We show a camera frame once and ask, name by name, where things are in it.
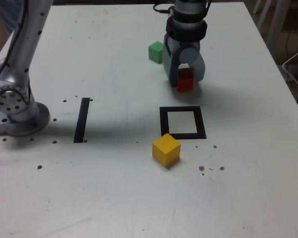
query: table surface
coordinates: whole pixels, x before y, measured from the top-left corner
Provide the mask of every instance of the table surface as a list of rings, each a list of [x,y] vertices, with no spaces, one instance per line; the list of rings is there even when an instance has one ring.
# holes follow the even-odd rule
[[[51,120],[34,141],[0,137],[0,238],[298,238],[298,107],[245,5],[212,4],[189,95],[148,59],[166,20],[52,7],[30,68]],[[83,97],[88,142],[73,143]],[[151,156],[161,106],[201,106],[207,135],[180,140],[170,170]]]

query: black square outline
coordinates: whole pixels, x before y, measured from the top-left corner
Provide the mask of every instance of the black square outline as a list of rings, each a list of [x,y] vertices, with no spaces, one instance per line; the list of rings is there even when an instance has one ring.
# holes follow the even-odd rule
[[[197,133],[169,133],[168,112],[193,112]],[[169,133],[176,140],[206,139],[201,108],[199,106],[160,107],[161,136]]]

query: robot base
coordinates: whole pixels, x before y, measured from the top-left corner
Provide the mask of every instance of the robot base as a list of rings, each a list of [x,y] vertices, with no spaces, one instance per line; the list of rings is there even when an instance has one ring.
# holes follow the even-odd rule
[[[21,137],[32,135],[43,129],[50,120],[50,112],[44,104],[36,104],[39,109],[38,115],[25,122],[12,122],[5,113],[0,111],[0,135]]]

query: black tape strip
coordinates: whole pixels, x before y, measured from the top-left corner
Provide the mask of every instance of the black tape strip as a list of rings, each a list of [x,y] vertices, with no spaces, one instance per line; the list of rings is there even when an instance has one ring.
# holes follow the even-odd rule
[[[76,124],[75,135],[74,135],[74,143],[83,143],[88,107],[89,107],[89,98],[82,98],[80,103],[77,124]]]

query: green cube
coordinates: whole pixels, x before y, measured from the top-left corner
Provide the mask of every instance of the green cube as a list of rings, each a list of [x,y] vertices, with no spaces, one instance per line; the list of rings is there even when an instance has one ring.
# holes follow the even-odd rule
[[[149,46],[149,59],[156,62],[162,63],[162,50],[163,50],[163,43],[157,41]]]

